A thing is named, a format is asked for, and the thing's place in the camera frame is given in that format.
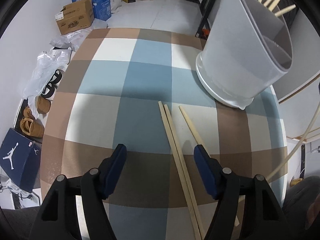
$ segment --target navy blue box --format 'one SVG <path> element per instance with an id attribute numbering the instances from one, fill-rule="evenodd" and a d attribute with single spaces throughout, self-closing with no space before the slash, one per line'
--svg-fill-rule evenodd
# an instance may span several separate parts
<path id="1" fill-rule="evenodd" d="M 21 189 L 32 192 L 40 167 L 41 148 L 10 128 L 0 148 L 0 166 Z"/>
<path id="2" fill-rule="evenodd" d="M 95 18 L 106 21 L 111 17 L 110 0 L 92 0 L 93 15 Z"/>

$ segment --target brown stripe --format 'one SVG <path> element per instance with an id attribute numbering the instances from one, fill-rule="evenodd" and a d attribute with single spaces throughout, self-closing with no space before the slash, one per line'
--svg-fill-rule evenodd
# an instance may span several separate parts
<path id="1" fill-rule="evenodd" d="M 285 99 L 282 99 L 279 104 L 287 101 L 288 99 L 292 98 L 293 96 L 295 96 L 296 94 L 298 94 L 299 92 L 301 92 L 302 90 L 304 90 L 307 86 L 311 85 L 314 81 L 316 81 L 318 78 L 320 77 L 320 74 L 316 75 L 312 80 L 310 80 L 307 84 L 305 84 L 302 88 L 298 89 L 297 91 L 295 91 L 294 93 L 292 93 L 291 95 L 289 95 L 288 97 L 286 97 Z"/>
<path id="2" fill-rule="evenodd" d="M 171 32 L 152 29 L 140 29 L 138 39 L 171 43 Z"/>
<path id="3" fill-rule="evenodd" d="M 216 102 L 220 164 L 236 174 L 251 176 L 252 155 L 248 117 L 245 111 Z"/>
<path id="4" fill-rule="evenodd" d="M 252 177 L 256 174 L 268 176 L 287 156 L 287 147 L 252 152 Z M 287 164 L 272 177 L 275 181 L 288 172 Z"/>
<path id="5" fill-rule="evenodd" d="M 40 187 L 41 187 L 41 197 L 42 197 L 42 201 L 44 200 L 45 196 L 47 195 L 51 184 L 46 183 L 45 181 L 43 181 L 42 179 L 40 180 Z"/>
<path id="6" fill-rule="evenodd" d="M 216 102 L 220 155 L 251 152 L 248 118 L 245 111 Z"/>
<path id="7" fill-rule="evenodd" d="M 92 60 L 94 54 L 96 54 L 97 49 L 100 47 L 103 40 L 103 38 L 85 39 L 82 42 L 76 54 L 74 55 L 74 57 L 72 58 L 71 63 L 75 60 Z"/>
<path id="8" fill-rule="evenodd" d="M 110 29 L 108 28 L 92 30 L 92 32 L 87 36 L 87 39 L 104 39 L 109 31 Z"/>
<path id="9" fill-rule="evenodd" d="M 55 178 L 61 174 L 64 140 L 49 135 L 43 136 L 40 179 L 52 184 Z"/>
<path id="10" fill-rule="evenodd" d="M 91 60 L 72 60 L 63 75 L 58 92 L 76 94 L 90 63 Z"/>
<path id="11" fill-rule="evenodd" d="M 170 155 L 128 152 L 109 203 L 141 208 L 167 208 Z"/>
<path id="12" fill-rule="evenodd" d="M 211 155 L 219 160 L 219 155 Z M 189 172 L 193 191 L 198 205 L 213 203 L 215 200 L 207 194 L 193 155 L 184 155 L 186 166 Z M 183 194 L 178 171 L 171 155 L 170 159 L 170 188 L 169 188 L 169 208 L 186 207 L 186 199 Z"/>
<path id="13" fill-rule="evenodd" d="M 61 173 L 67 178 L 82 176 L 112 155 L 113 149 L 65 140 Z"/>
<path id="14" fill-rule="evenodd" d="M 194 36 L 179 33 L 171 33 L 171 43 L 194 47 L 196 49 L 202 50 L 202 44 L 200 39 Z"/>
<path id="15" fill-rule="evenodd" d="M 204 39 L 200 39 L 200 42 L 201 42 L 201 46 L 202 46 L 202 50 L 203 50 L 207 41 Z"/>
<path id="16" fill-rule="evenodd" d="M 73 93 L 56 93 L 50 108 L 44 134 L 50 135 L 51 137 L 60 138 L 62 140 L 65 139 L 68 122 L 75 99 L 76 94 Z M 43 147 L 48 143 L 48 140 L 43 141 Z"/>
<path id="17" fill-rule="evenodd" d="M 137 39 L 140 29 L 134 28 L 112 28 L 108 32 L 107 38 L 120 38 L 120 39 Z"/>

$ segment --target round table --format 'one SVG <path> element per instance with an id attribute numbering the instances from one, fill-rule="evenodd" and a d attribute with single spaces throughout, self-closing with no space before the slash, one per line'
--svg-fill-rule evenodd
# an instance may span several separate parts
<path id="1" fill-rule="evenodd" d="M 122 143 L 127 161 L 104 203 L 117 239 L 194 240 L 159 100 L 172 113 L 205 230 L 217 202 L 206 193 L 193 160 L 196 141 L 180 105 L 223 167 L 247 177 L 268 175 L 287 155 L 275 92 L 267 88 L 244 111 L 216 102 L 195 71 L 204 45 L 196 37 L 158 30 L 93 30 L 69 64 L 48 115 L 40 168 L 43 198 L 59 174 L 81 176 Z M 279 202 L 286 173 L 284 167 L 271 183 Z M 243 208 L 241 202 L 240 222 Z M 88 237 L 79 211 L 81 233 Z"/>

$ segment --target tan boot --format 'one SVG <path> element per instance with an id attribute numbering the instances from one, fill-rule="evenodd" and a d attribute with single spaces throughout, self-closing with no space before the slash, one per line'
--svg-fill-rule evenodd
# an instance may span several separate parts
<path id="1" fill-rule="evenodd" d="M 42 138 L 44 134 L 43 125 L 31 118 L 23 118 L 20 121 L 20 128 L 24 134 L 29 136 Z"/>
<path id="2" fill-rule="evenodd" d="M 39 114 L 47 114 L 51 107 L 51 102 L 41 96 L 36 97 L 36 107 Z"/>

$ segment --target white square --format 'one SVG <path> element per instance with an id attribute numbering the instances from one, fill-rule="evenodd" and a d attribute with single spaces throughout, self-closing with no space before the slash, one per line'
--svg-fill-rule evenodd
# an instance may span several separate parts
<path id="1" fill-rule="evenodd" d="M 287 146 L 287 135 L 285 133 L 285 128 L 284 128 L 284 122 L 283 119 L 280 119 L 280 123 L 281 123 L 281 130 L 282 130 L 282 136 L 283 136 L 283 145 Z"/>
<path id="2" fill-rule="evenodd" d="M 130 61 L 137 39 L 106 38 L 92 60 Z"/>
<path id="3" fill-rule="evenodd" d="M 120 98 L 77 94 L 66 140 L 112 149 Z"/>
<path id="4" fill-rule="evenodd" d="M 217 205 L 218 205 L 218 202 L 213 202 L 213 203 L 198 206 L 203 229 L 206 233 L 209 229 L 209 226 L 212 221 L 214 212 L 216 211 Z"/>
<path id="5" fill-rule="evenodd" d="M 204 141 L 209 154 L 219 154 L 219 131 L 217 109 L 207 106 L 193 106 L 172 103 L 172 120 L 179 137 L 180 146 L 183 154 L 193 155 L 193 150 L 197 145 L 180 109 L 187 112 L 196 127 L 200 137 Z"/>
<path id="6" fill-rule="evenodd" d="M 187 207 L 168 208 L 165 240 L 173 239 L 195 239 L 195 233 Z"/>
<path id="7" fill-rule="evenodd" d="M 172 67 L 196 70 L 196 57 L 201 50 L 178 44 L 171 44 Z"/>
<path id="8" fill-rule="evenodd" d="M 250 132 L 251 151 L 271 149 L 268 120 L 265 116 L 247 114 Z"/>

